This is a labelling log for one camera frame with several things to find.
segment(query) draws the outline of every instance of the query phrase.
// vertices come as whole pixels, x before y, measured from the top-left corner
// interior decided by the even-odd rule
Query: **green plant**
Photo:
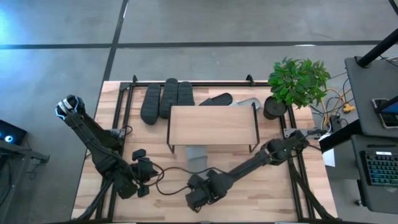
[[[274,72],[269,76],[272,95],[277,101],[287,105],[296,104],[298,108],[307,106],[314,100],[317,104],[326,96],[326,81],[330,74],[323,62],[311,60],[283,59],[276,62]]]

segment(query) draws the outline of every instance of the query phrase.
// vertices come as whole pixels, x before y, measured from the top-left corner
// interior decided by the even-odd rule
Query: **wooden table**
[[[120,82],[105,82],[99,99],[95,120],[106,129],[110,129],[113,122],[116,100]],[[158,165],[166,168],[170,166],[186,167],[184,146],[176,146],[172,154],[166,145],[167,120],[159,118],[155,125],[146,125],[140,119],[140,108],[146,87],[134,87],[132,105],[130,109],[129,125],[133,131],[126,137],[123,158],[132,162],[132,152],[146,149],[147,156]],[[195,103],[198,105],[207,98],[222,93],[230,93],[234,101],[256,97],[261,102],[271,95],[269,87],[194,87]],[[124,115],[126,97],[122,104],[119,127]],[[294,108],[298,128],[315,127],[310,108]],[[272,138],[282,138],[279,119],[268,120],[262,115],[262,108],[257,112],[260,146]],[[222,170],[231,170],[246,161],[252,154],[247,146],[207,146],[208,166],[215,166]],[[325,165],[321,152],[314,148],[307,148],[303,152],[310,188],[320,203],[333,216],[337,216],[335,203],[331,194]],[[178,170],[166,172],[164,180],[159,184],[164,192],[173,192],[187,184],[189,174]],[[78,217],[94,199],[101,185],[101,176],[97,173],[91,159],[87,159],[83,166],[80,184],[76,195],[72,217]],[[296,221],[294,200],[290,183],[287,163],[280,166],[264,166],[241,180],[237,181],[228,191],[225,198],[213,205],[205,205],[199,213],[187,207],[185,190],[172,196],[163,196],[155,187],[150,188],[150,194],[137,198],[116,199],[114,221],[116,222],[273,222]],[[307,207],[304,195],[300,190],[300,198],[305,217]],[[105,203],[104,216],[108,211]]]

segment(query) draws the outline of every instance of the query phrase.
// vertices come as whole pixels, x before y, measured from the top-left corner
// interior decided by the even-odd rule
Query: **black metal frame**
[[[259,134],[259,124],[257,122],[257,110],[256,110],[256,104],[252,103],[252,108],[253,108],[253,113],[254,113],[254,129],[256,130],[256,143],[254,145],[254,147],[252,147],[251,145],[249,145],[249,153],[252,153],[255,148],[260,144],[260,134]],[[172,154],[174,154],[174,146],[179,146],[178,144],[173,144],[170,145],[170,123],[171,123],[171,114],[172,114],[172,110],[170,110],[170,117],[169,120],[167,121],[167,139],[166,139],[166,144],[169,147],[170,151],[172,152]]]
[[[126,128],[126,125],[128,123],[128,120],[129,120],[129,112],[130,112],[130,108],[131,108],[133,88],[134,87],[145,87],[145,86],[150,85],[151,83],[158,83],[161,86],[164,86],[164,82],[138,82],[135,75],[133,76],[133,81],[132,82],[122,82],[120,84],[118,101],[116,103],[115,115],[114,115],[114,119],[113,119],[113,128],[117,128],[117,125],[118,125],[119,113],[120,113],[120,109],[121,109],[121,102],[122,102],[122,99],[123,99],[124,91],[126,91],[128,89],[129,93],[128,93],[128,96],[127,96],[126,112],[125,112],[125,115],[124,115],[123,127],[122,128]],[[243,82],[216,82],[216,81],[206,82],[206,81],[199,81],[199,82],[192,82],[192,86],[255,86],[255,87],[259,87],[259,86],[270,86],[270,85],[267,82],[257,82],[256,83],[256,82],[254,82],[252,76],[248,75],[247,78],[246,78],[246,82],[245,81],[243,81]],[[258,140],[258,142],[260,142],[256,108],[255,108],[254,105],[252,105],[252,106],[254,108],[254,114],[255,114],[255,118],[254,119],[256,120],[256,124],[257,124],[257,126],[256,126],[257,140]],[[289,113],[290,125],[292,126],[292,128],[296,128],[294,113],[293,113],[293,109],[292,109],[291,106],[288,107],[288,113]],[[284,116],[280,117],[280,127],[281,127],[281,130],[282,130],[282,133],[283,133],[283,129],[287,127],[286,126],[286,120],[285,120]],[[289,159],[288,165],[289,166],[294,166],[292,159]],[[303,160],[302,156],[301,157],[298,156],[298,165],[299,165],[300,175],[302,176],[304,182],[308,185],[307,171],[305,170],[305,164],[304,164],[304,160]],[[291,176],[290,171],[289,171],[289,174],[290,174],[290,180],[291,180],[291,183],[292,183],[292,193],[293,193],[293,198],[294,198],[295,209],[296,209],[296,212],[297,212],[298,221],[299,222],[301,222],[302,220],[305,220],[306,222],[308,220],[311,220],[311,221],[314,221],[314,222],[321,221],[321,220],[318,220],[318,219],[315,218],[315,212],[313,211],[313,206],[309,202],[308,199],[307,199],[307,208],[308,208],[308,214],[309,214],[310,217],[309,218],[304,218],[303,217],[303,211],[302,211],[302,207],[301,207],[300,195],[299,195],[299,189],[297,187],[297,182]],[[87,221],[85,221],[85,223],[112,223],[113,222],[115,204],[116,204],[116,191],[113,188],[112,189],[112,194],[111,194],[111,199],[109,201],[108,216],[106,218],[102,218],[102,211],[103,211],[103,201],[102,201],[101,206],[98,206],[98,208],[97,208],[95,219],[87,220]]]

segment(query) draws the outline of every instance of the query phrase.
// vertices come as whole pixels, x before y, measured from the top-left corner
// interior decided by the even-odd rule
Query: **blue light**
[[[6,140],[6,142],[11,142],[12,141],[12,136],[6,136],[4,138],[4,140]]]

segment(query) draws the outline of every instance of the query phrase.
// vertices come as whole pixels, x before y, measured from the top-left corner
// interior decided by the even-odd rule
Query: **wooden tabletop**
[[[120,82],[104,82],[103,85],[95,120],[105,129],[110,129],[112,126],[119,84]],[[176,146],[175,154],[172,154],[166,145],[167,120],[159,118],[153,126],[146,125],[141,121],[139,114],[145,92],[145,87],[134,88],[129,118],[129,125],[132,126],[133,131],[126,136],[123,158],[132,163],[132,152],[143,148],[146,149],[147,156],[152,161],[164,168],[171,166],[187,167],[185,146]],[[222,93],[230,93],[234,101],[256,97],[264,102],[268,96],[271,96],[269,87],[194,87],[195,103],[198,105],[207,98]],[[126,97],[124,97],[122,103],[119,127],[122,125],[125,102]],[[315,127],[310,108],[296,110],[294,107],[294,114],[298,128]],[[290,127],[289,118],[287,115],[285,117],[287,126]],[[257,118],[260,146],[272,138],[282,138],[279,119],[265,119],[262,115],[262,108],[257,112]],[[248,152],[247,146],[206,146],[206,148],[208,150],[208,166],[226,171],[253,156]],[[336,217],[335,203],[321,152],[308,147],[303,151],[303,157],[312,192],[326,210]],[[188,178],[189,174],[170,170],[165,173],[159,187],[164,192],[173,192],[185,186]],[[101,176],[97,173],[89,158],[83,166],[72,217],[78,217],[85,211],[98,193],[100,186]],[[150,194],[143,198],[137,198],[137,195],[134,195],[129,199],[122,200],[117,197],[114,221],[290,222],[297,220],[286,162],[279,166],[258,168],[237,181],[225,198],[213,205],[205,205],[199,213],[195,213],[187,207],[185,201],[185,194],[187,193],[189,193],[189,190],[184,190],[172,196],[164,196],[158,193],[155,187],[151,187]],[[301,190],[300,198],[305,217],[307,217],[307,208]],[[108,211],[107,201],[103,211],[104,216],[106,216]]]
[[[171,145],[253,145],[257,143],[252,106],[173,106]]]

